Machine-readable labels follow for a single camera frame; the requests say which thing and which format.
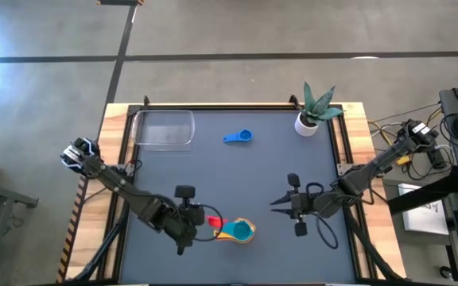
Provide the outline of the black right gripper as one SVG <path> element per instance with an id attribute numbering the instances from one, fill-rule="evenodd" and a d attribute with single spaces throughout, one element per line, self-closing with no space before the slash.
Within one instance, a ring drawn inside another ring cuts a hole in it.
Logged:
<path id="1" fill-rule="evenodd" d="M 291 219 L 296 219 L 297 222 L 294 225 L 295 235 L 297 237 L 305 236 L 308 231 L 303 217 L 313 212 L 313 197 L 311 196 L 309 189 L 311 187 L 318 187 L 319 184 L 317 182 L 307 183 L 305 191 L 300 192 L 301 183 L 297 174 L 288 174 L 287 180 L 288 184 L 293 189 L 287 191 L 280 199 L 274 200 L 270 203 L 270 205 L 278 205 L 290 201 L 291 209 L 272 209 L 272 212 L 288 215 Z"/>

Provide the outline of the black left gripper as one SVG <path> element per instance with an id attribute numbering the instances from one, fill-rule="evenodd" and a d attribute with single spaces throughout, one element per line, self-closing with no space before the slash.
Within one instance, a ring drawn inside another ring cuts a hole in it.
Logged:
<path id="1" fill-rule="evenodd" d="M 182 199 L 179 206 L 173 205 L 173 212 L 164 219 L 164 231 L 176 242 L 177 255 L 182 255 L 187 247 L 191 247 L 197 235 L 197 227 L 205 221 L 204 207 L 194 204 L 196 189 L 193 186 L 178 185 L 175 197 Z"/>

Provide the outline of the orange plastic measuring cup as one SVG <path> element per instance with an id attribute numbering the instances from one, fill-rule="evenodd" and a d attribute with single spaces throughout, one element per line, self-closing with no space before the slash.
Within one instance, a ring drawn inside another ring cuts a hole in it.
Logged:
<path id="1" fill-rule="evenodd" d="M 227 224 L 228 233 L 238 243 L 248 243 L 254 237 L 256 226 L 246 218 L 237 218 Z"/>

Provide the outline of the blue plastic measuring cup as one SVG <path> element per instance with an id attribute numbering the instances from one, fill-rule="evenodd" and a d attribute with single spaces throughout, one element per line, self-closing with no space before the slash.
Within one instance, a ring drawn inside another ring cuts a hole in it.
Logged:
<path id="1" fill-rule="evenodd" d="M 248 129 L 243 129 L 238 133 L 228 134 L 223 137 L 223 143 L 231 142 L 249 142 L 253 138 L 253 134 Z"/>

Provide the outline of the potted plant in white pot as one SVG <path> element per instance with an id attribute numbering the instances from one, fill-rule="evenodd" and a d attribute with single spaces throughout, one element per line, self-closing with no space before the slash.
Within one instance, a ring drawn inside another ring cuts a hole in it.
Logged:
<path id="1" fill-rule="evenodd" d="M 332 120 L 343 113 L 340 108 L 329 106 L 335 89 L 336 87 L 333 86 L 318 99 L 315 99 L 311 87 L 308 83 L 304 82 L 304 105 L 301 106 L 294 97 L 291 97 L 293 104 L 299 110 L 294 123 L 294 128 L 299 135 L 302 137 L 311 137 L 316 133 L 321 122 Z"/>

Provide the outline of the clear plastic container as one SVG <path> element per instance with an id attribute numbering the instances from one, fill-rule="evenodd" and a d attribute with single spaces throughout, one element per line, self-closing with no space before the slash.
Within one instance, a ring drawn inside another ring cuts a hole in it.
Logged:
<path id="1" fill-rule="evenodd" d="M 195 118 L 190 110 L 141 110 L 131 127 L 133 142 L 145 151 L 189 151 Z"/>

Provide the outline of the black support beam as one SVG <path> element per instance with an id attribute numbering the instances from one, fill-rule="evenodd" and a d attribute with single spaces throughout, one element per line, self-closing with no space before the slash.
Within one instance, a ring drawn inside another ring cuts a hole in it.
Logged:
<path id="1" fill-rule="evenodd" d="M 388 207 L 390 214 L 396 215 L 443 199 L 450 194 L 458 194 L 458 167 L 454 167 L 446 177 L 389 200 Z"/>

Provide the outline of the white paper sheet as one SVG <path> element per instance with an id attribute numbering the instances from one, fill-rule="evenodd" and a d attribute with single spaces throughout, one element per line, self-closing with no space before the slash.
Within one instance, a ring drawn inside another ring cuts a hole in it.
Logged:
<path id="1" fill-rule="evenodd" d="M 448 227 L 441 200 L 426 203 L 402 212 L 405 230 L 427 234 L 448 235 Z"/>

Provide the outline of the black power strip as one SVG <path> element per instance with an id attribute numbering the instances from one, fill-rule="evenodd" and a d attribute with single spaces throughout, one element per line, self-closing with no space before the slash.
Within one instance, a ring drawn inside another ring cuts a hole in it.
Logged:
<path id="1" fill-rule="evenodd" d="M 443 169 L 447 166 L 441 151 L 436 147 L 432 147 L 427 151 L 427 157 L 434 169 Z"/>

